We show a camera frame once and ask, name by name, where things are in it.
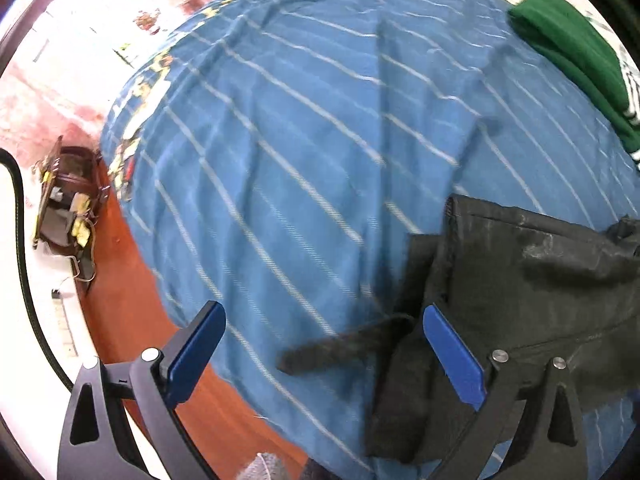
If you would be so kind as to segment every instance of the metal screw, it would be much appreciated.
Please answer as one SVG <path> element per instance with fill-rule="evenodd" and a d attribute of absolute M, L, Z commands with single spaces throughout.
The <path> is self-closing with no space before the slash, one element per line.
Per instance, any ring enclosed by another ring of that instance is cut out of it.
<path fill-rule="evenodd" d="M 98 358 L 95 355 L 92 355 L 92 356 L 87 357 L 84 360 L 84 362 L 82 363 L 82 366 L 84 366 L 85 368 L 90 370 L 91 368 L 93 368 L 97 364 L 98 364 Z"/>
<path fill-rule="evenodd" d="M 494 350 L 491 357 L 497 363 L 505 363 L 509 360 L 509 354 L 504 350 Z"/>
<path fill-rule="evenodd" d="M 566 368 L 566 361 L 561 357 L 554 357 L 553 363 L 558 370 L 564 370 Z"/>
<path fill-rule="evenodd" d="M 160 351 L 157 348 L 147 348 L 145 351 L 142 352 L 141 357 L 143 361 L 151 362 L 158 359 L 159 355 L 160 355 Z"/>

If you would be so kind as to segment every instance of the black cloth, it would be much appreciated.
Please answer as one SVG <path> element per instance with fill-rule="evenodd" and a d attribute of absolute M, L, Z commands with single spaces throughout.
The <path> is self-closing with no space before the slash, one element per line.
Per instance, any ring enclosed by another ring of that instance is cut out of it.
<path fill-rule="evenodd" d="M 458 399 L 422 331 L 421 309 L 436 304 L 481 366 L 507 351 L 532 384 L 549 359 L 572 372 L 580 405 L 590 410 L 640 383 L 640 221 L 623 218 L 605 233 L 518 208 L 451 196 L 440 237 L 411 238 L 395 312 L 415 319 L 402 335 L 380 325 L 379 380 L 366 431 L 370 456 L 421 464 L 442 458 L 474 416 Z M 322 341 L 331 364 L 360 356 L 348 336 Z M 309 348 L 298 356 L 309 355 Z M 289 368 L 296 350 L 287 352 Z M 315 355 L 316 363 L 322 358 Z M 302 367 L 308 370 L 313 367 Z M 513 436 L 523 405 L 503 438 Z"/>
<path fill-rule="evenodd" d="M 308 459 L 298 480 L 340 480 L 340 477 L 322 467 L 318 462 Z"/>

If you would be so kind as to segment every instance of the gray fabric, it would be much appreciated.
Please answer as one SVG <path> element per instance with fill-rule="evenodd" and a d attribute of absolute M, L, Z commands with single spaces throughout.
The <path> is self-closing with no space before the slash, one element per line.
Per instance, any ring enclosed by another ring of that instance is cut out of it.
<path fill-rule="evenodd" d="M 289 480 L 289 475 L 282 460 L 277 456 L 258 453 L 236 480 Z"/>

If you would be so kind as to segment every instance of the green towel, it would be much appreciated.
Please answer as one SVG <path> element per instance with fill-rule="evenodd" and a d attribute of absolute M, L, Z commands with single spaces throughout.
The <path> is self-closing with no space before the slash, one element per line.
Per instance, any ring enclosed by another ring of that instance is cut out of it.
<path fill-rule="evenodd" d="M 523 40 L 588 95 L 640 162 L 640 126 L 630 122 L 640 112 L 637 84 L 628 75 L 625 84 L 618 56 L 591 23 L 564 0 L 524 0 L 509 10 L 509 18 Z"/>

